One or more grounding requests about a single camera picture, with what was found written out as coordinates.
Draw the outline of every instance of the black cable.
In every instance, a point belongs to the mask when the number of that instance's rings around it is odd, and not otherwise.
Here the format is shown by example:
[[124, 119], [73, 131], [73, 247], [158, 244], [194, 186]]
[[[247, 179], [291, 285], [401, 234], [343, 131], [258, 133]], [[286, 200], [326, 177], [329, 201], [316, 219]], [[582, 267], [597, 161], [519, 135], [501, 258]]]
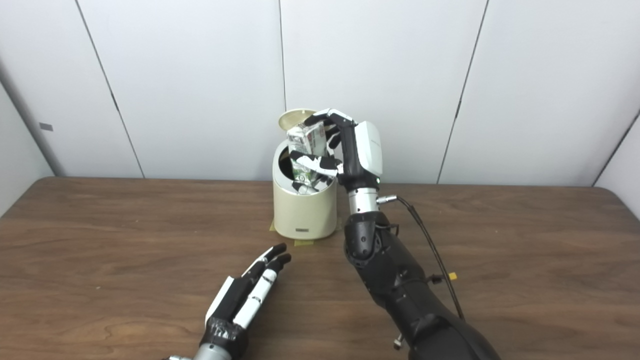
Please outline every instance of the black cable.
[[460, 302], [458, 301], [458, 297], [456, 296], [456, 290], [453, 289], [453, 284], [451, 284], [451, 279], [449, 278], [449, 273], [447, 272], [447, 269], [444, 267], [444, 263], [442, 262], [442, 258], [440, 257], [440, 254], [438, 253], [438, 249], [436, 249], [436, 245], [433, 243], [433, 240], [431, 239], [431, 235], [429, 235], [429, 232], [427, 231], [426, 227], [424, 227], [424, 223], [422, 222], [422, 219], [420, 218], [420, 215], [418, 215], [418, 213], [415, 210], [415, 208], [413, 207], [413, 205], [409, 204], [406, 200], [404, 200], [400, 196], [398, 196], [397, 199], [398, 199], [399, 202], [402, 202], [403, 205], [407, 208], [407, 210], [409, 211], [411, 216], [413, 216], [413, 219], [415, 220], [415, 222], [418, 223], [418, 226], [422, 230], [422, 233], [424, 234], [424, 237], [427, 238], [427, 242], [429, 243], [429, 246], [431, 247], [431, 251], [433, 252], [434, 257], [436, 258], [436, 261], [438, 262], [438, 266], [440, 267], [440, 271], [442, 271], [442, 277], [444, 277], [444, 280], [447, 283], [447, 287], [449, 288], [449, 293], [451, 294], [451, 298], [453, 299], [453, 304], [456, 306], [456, 310], [458, 312], [458, 316], [462, 320], [465, 320], [465, 315], [462, 313], [462, 307], [460, 307]]
[[389, 230], [389, 231], [391, 231], [391, 229], [395, 229], [396, 230], [396, 237], [400, 233], [400, 224], [389, 224], [389, 225], [386, 225], [386, 226], [380, 226], [380, 225], [376, 224], [376, 228], [377, 229], [382, 229], [382, 230]]

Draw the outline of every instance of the yellow tape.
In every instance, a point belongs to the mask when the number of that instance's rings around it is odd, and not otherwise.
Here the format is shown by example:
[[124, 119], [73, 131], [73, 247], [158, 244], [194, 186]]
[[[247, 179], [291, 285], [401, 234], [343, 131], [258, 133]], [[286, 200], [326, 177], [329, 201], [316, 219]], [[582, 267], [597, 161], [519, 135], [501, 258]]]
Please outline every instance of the yellow tape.
[[314, 241], [313, 240], [295, 240], [293, 241], [293, 246], [306, 246], [306, 245], [313, 245]]

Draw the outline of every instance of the table surface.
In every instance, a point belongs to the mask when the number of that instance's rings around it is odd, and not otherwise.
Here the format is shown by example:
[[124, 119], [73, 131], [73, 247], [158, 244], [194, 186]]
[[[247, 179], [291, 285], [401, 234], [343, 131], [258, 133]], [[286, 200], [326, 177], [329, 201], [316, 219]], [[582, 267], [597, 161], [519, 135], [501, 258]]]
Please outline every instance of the table surface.
[[[640, 222], [607, 190], [384, 184], [415, 204], [468, 321], [503, 359], [640, 358]], [[339, 214], [348, 204], [340, 192]], [[400, 204], [383, 208], [429, 273]], [[293, 261], [246, 359], [406, 359], [342, 253], [269, 231], [269, 182], [50, 177], [0, 219], [0, 358], [192, 356], [228, 275], [286, 241]], [[452, 307], [444, 285], [435, 292]]]

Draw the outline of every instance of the white robotic hand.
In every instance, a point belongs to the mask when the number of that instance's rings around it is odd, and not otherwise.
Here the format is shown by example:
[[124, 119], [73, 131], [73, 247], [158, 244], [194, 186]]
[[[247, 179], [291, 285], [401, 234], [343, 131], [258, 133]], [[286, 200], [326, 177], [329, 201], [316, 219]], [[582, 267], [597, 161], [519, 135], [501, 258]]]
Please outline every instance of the white robotic hand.
[[[292, 151], [292, 160], [328, 177], [337, 177], [348, 192], [357, 188], [378, 189], [382, 176], [382, 148], [380, 133], [370, 122], [357, 123], [350, 116], [335, 110], [325, 109], [305, 120], [311, 126], [322, 121], [329, 129], [326, 136], [328, 146], [335, 149], [342, 143], [344, 162], [329, 156], [315, 156]], [[304, 184], [294, 183], [302, 188]]]
[[[227, 277], [205, 316], [205, 333], [193, 360], [238, 360], [248, 345], [247, 329], [278, 273], [291, 261], [281, 243], [260, 255], [237, 279]], [[170, 356], [166, 360], [192, 360]]]

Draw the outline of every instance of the black robotic arm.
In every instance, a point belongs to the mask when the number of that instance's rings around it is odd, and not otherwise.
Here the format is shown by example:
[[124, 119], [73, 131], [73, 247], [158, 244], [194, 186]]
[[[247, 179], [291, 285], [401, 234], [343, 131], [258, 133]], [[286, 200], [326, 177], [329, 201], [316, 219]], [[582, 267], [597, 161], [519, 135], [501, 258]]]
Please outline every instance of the black robotic arm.
[[331, 126], [327, 130], [328, 137], [333, 136], [330, 147], [342, 143], [344, 162], [299, 152], [290, 156], [312, 170], [336, 176], [347, 190], [351, 215], [344, 226], [345, 255], [375, 303], [387, 311], [400, 330], [410, 347], [409, 359], [499, 360], [489, 342], [464, 320], [460, 308], [456, 316], [429, 288], [429, 282], [448, 277], [444, 266], [440, 267], [442, 276], [427, 277], [390, 231], [392, 226], [380, 211], [380, 204], [397, 197], [378, 196], [382, 175], [378, 130], [371, 123], [357, 123], [332, 109], [313, 114], [305, 123], [320, 121]]

